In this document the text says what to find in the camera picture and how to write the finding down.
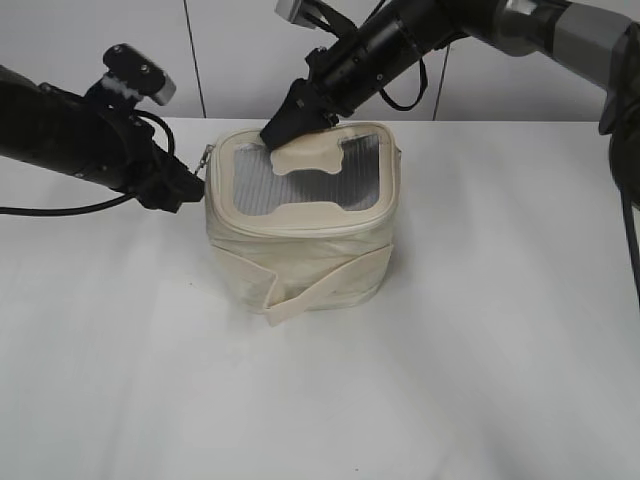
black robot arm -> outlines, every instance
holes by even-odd
[[[175,213],[184,202],[200,201],[204,184],[175,157],[166,124],[135,110],[145,96],[168,102],[171,79],[125,44],[109,49],[104,62],[108,73],[84,97],[0,67],[0,155],[103,185],[148,209]],[[153,141],[145,119],[167,131],[168,151]]]

bag lid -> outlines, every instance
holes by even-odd
[[[383,125],[351,124],[269,153],[259,130],[221,138],[209,165],[209,201],[249,235],[324,237],[374,228],[397,207],[399,151]]]

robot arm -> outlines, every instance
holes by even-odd
[[[318,0],[281,0],[289,21],[317,20],[330,9]],[[329,50],[307,57],[308,79],[294,82],[283,106],[262,132],[270,149],[330,128],[351,116],[428,52],[466,36],[511,56],[542,52],[609,93],[600,131],[611,133],[619,94],[640,98],[637,82],[620,80],[633,20],[565,0],[392,0],[359,29],[342,28]]]
[[[183,202],[199,202],[204,183],[174,156],[166,124],[135,110],[146,96],[167,103],[175,92],[171,79],[126,44],[110,48],[104,62],[109,71],[84,97],[46,83],[37,86],[0,66],[0,155],[103,185],[148,209],[175,213]],[[154,128],[144,119],[167,130],[168,151],[153,141]],[[0,209],[5,211],[67,213]],[[89,207],[86,213],[91,211],[96,210]]]

white table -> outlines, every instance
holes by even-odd
[[[173,120],[195,165],[259,121]],[[202,205],[0,218],[0,478],[640,478],[640,315],[594,124],[392,123],[380,294],[272,329]],[[0,163],[0,205],[112,196]]]

clear plastic window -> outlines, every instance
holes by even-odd
[[[366,135],[345,140],[342,170],[300,170],[273,173],[271,156],[262,145],[247,144],[234,153],[233,203],[244,215],[262,216],[290,203],[333,202],[346,211],[361,212],[380,199],[380,138]]]

